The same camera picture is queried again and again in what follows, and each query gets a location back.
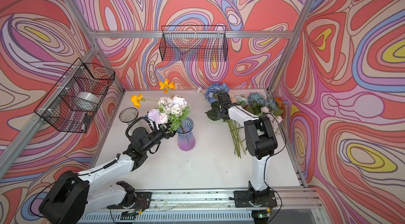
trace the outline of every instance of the black wire mesh basket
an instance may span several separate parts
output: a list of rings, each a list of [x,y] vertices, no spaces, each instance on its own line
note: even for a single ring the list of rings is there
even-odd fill
[[[86,133],[114,79],[114,70],[82,62],[52,103],[38,109],[44,97],[35,113],[60,132]]]
[[[228,57],[224,25],[167,25],[162,32],[162,60],[226,61]]]

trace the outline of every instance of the green leaf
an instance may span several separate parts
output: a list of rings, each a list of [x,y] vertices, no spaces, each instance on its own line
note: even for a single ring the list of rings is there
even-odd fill
[[[210,120],[219,120],[216,110],[211,109],[207,111],[206,114]]]
[[[220,106],[219,101],[215,101],[214,103],[211,104],[211,109],[216,110]]]
[[[246,107],[246,106],[247,106],[246,101],[242,101],[242,102],[240,103],[240,106],[241,106],[241,107]]]
[[[181,116],[186,118],[190,113],[190,110],[186,110]]]
[[[246,107],[245,110],[250,112],[251,114],[254,114],[252,107],[250,105],[248,105],[248,107]]]
[[[176,131],[179,128],[179,126],[180,126],[180,120],[172,121],[172,128],[174,131]]]
[[[272,113],[273,113],[274,116],[280,116],[280,115],[283,114],[283,112],[284,112],[284,110],[281,110],[280,108],[272,110]]]
[[[254,114],[258,114],[261,112],[259,107],[252,107],[252,110],[253,110]]]

